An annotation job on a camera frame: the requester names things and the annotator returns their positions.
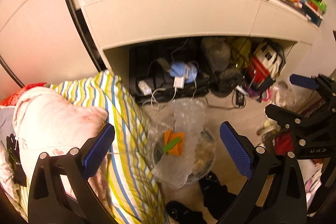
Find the floor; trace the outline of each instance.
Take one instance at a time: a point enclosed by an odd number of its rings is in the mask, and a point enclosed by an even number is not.
[[[231,95],[226,98],[218,98],[210,93],[207,95],[207,99],[211,106],[232,106]],[[264,113],[266,105],[267,103],[265,102],[258,103],[255,100],[247,98],[246,106],[243,109],[224,110],[211,107],[206,110],[205,127],[216,138],[216,158],[212,171],[218,176],[222,185],[227,185],[228,191],[231,193],[238,194],[246,178],[239,174],[229,153],[221,142],[218,132],[219,126],[222,122],[229,121],[238,134],[247,136],[251,143],[256,146],[261,143],[261,138],[256,134],[256,131],[263,126],[266,120]],[[169,107],[165,107],[157,112],[150,105],[144,106],[143,109],[150,118],[153,118],[154,122],[164,118],[171,111]],[[257,205],[262,205],[265,200],[271,181],[271,178],[267,180]],[[201,211],[208,224],[215,224],[217,222],[203,206],[203,196],[198,183],[183,186],[178,190],[172,189],[167,185],[162,185],[162,188],[165,202],[177,200],[191,210]]]

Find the black clamp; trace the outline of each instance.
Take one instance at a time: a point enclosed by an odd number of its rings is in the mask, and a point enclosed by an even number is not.
[[[220,127],[220,137],[241,175],[247,181],[236,200],[217,224],[305,224],[306,195],[299,163],[293,152],[274,156],[261,146],[254,147],[228,123]],[[260,213],[251,218],[268,175],[272,185]]]
[[[117,224],[88,183],[97,172],[115,137],[106,124],[97,137],[66,155],[41,153],[36,163],[28,198],[28,220],[32,224]],[[83,216],[74,212],[60,175],[66,175]]]
[[[290,82],[317,91],[326,107],[310,117],[276,105],[268,105],[265,113],[281,128],[290,130],[294,153],[299,160],[331,158],[321,176],[325,184],[336,167],[336,82],[324,75],[312,78],[291,75]]]

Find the red and white backpack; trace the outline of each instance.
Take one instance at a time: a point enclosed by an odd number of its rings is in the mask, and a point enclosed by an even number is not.
[[[249,87],[263,93],[280,75],[286,64],[283,47],[268,38],[255,50],[247,68]]]

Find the white wall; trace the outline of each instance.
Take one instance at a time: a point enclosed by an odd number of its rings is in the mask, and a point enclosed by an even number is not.
[[[24,85],[97,73],[65,0],[0,0],[0,11],[0,54]]]
[[[333,30],[336,30],[336,0],[325,1],[328,7],[323,15],[320,34],[298,66],[298,74],[309,77],[318,73],[330,75],[336,68],[336,42],[333,34]]]

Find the slipper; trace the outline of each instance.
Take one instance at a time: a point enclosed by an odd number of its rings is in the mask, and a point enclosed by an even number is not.
[[[168,215],[180,224],[207,224],[201,212],[195,212],[178,201],[169,201],[166,205]]]
[[[212,188],[218,188],[218,186],[221,186],[221,183],[219,182],[217,176],[213,172],[209,172],[204,177],[202,177],[199,181],[199,186],[201,187],[203,196],[206,194],[206,192]]]

